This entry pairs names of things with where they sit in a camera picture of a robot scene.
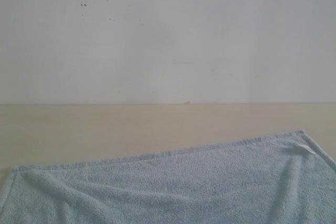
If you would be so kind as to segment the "light blue terry towel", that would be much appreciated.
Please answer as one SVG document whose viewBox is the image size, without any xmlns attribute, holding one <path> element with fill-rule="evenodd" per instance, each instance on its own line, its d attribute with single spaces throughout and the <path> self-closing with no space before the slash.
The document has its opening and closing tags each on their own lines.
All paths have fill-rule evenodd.
<svg viewBox="0 0 336 224">
<path fill-rule="evenodd" d="M 17 166 L 1 190 L 1 223 L 335 223 L 335 161 L 294 131 Z"/>
</svg>

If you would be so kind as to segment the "white towel label tag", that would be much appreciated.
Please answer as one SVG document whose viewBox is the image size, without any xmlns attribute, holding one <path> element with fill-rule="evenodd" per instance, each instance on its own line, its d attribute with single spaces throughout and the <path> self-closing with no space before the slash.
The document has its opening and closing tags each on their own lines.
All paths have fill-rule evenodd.
<svg viewBox="0 0 336 224">
<path fill-rule="evenodd" d="M 312 148 L 310 148 L 308 145 L 296 144 L 296 148 L 301 150 L 302 152 L 305 151 L 307 153 L 316 155 L 316 152 Z"/>
</svg>

